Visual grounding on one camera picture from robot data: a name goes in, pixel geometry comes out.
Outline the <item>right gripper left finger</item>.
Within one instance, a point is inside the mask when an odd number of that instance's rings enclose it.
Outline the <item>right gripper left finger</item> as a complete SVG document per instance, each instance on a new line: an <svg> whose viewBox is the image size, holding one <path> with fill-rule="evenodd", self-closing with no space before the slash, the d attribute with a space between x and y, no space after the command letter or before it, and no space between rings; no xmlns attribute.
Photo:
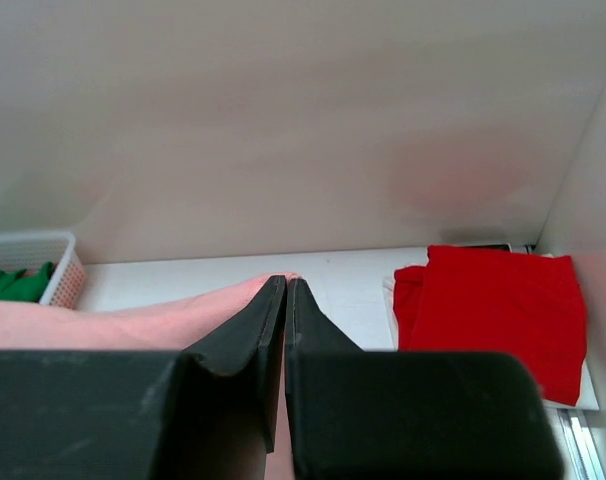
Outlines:
<svg viewBox="0 0 606 480"><path fill-rule="evenodd" d="M258 421L266 451L276 444L286 277L272 275L249 304L184 350L208 386L197 397L247 409Z"/></svg>

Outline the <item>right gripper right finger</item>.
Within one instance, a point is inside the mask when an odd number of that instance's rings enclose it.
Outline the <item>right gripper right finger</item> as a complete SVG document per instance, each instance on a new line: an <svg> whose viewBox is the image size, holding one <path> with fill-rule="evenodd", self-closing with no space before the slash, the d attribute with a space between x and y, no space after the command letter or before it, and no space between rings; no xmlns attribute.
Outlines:
<svg viewBox="0 0 606 480"><path fill-rule="evenodd" d="M297 278L287 287L286 352L361 352L320 309L306 280Z"/></svg>

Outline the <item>pink t-shirt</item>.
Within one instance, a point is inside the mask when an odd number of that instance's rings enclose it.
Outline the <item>pink t-shirt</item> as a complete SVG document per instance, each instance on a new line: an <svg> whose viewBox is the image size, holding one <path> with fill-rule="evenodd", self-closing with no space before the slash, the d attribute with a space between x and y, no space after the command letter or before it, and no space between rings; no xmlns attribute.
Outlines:
<svg viewBox="0 0 606 480"><path fill-rule="evenodd" d="M112 312L0 301L0 350L184 349L241 312L270 278Z"/></svg>

